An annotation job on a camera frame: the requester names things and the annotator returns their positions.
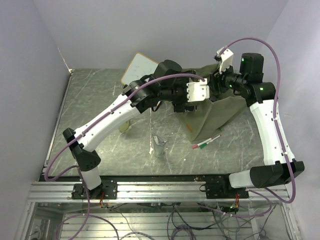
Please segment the olive canvas bag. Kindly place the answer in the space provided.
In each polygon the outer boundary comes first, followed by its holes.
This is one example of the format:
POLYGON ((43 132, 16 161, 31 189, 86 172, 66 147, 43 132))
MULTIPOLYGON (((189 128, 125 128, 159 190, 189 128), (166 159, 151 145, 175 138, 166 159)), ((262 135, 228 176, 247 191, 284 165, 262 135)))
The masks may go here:
POLYGON ((218 134, 246 108, 246 100, 229 89, 225 93, 211 93, 210 99, 198 103, 194 112, 174 115, 189 142, 196 143, 218 134))

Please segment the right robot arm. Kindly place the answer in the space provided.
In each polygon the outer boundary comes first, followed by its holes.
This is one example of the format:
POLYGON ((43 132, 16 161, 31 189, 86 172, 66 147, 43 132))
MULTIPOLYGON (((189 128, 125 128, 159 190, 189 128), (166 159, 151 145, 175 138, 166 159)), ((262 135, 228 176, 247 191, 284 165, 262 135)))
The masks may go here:
POLYGON ((229 49, 217 51, 218 68, 209 74, 208 85, 215 94, 232 90, 234 95, 245 99, 258 128, 264 164, 230 174, 229 181, 220 186, 226 198, 233 197, 238 188, 286 185, 305 169, 304 163, 295 159, 286 140, 279 105, 274 100, 276 87, 263 81, 264 57, 259 53, 242 54, 239 72, 233 69, 233 57, 229 49))

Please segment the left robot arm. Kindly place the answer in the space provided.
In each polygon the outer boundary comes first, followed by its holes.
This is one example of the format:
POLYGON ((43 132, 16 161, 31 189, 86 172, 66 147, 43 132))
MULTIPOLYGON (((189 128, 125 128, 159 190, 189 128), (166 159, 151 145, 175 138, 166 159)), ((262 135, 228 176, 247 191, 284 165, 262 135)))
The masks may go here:
POLYGON ((195 103, 205 100, 207 79, 196 71, 186 70, 172 61, 160 62, 155 71, 126 84, 114 102, 91 121, 77 129, 67 128, 63 137, 78 165, 82 183, 73 199, 116 198, 114 190, 105 185, 99 173, 97 146, 114 130, 146 110, 154 111, 159 102, 170 102, 177 113, 195 109, 195 103))

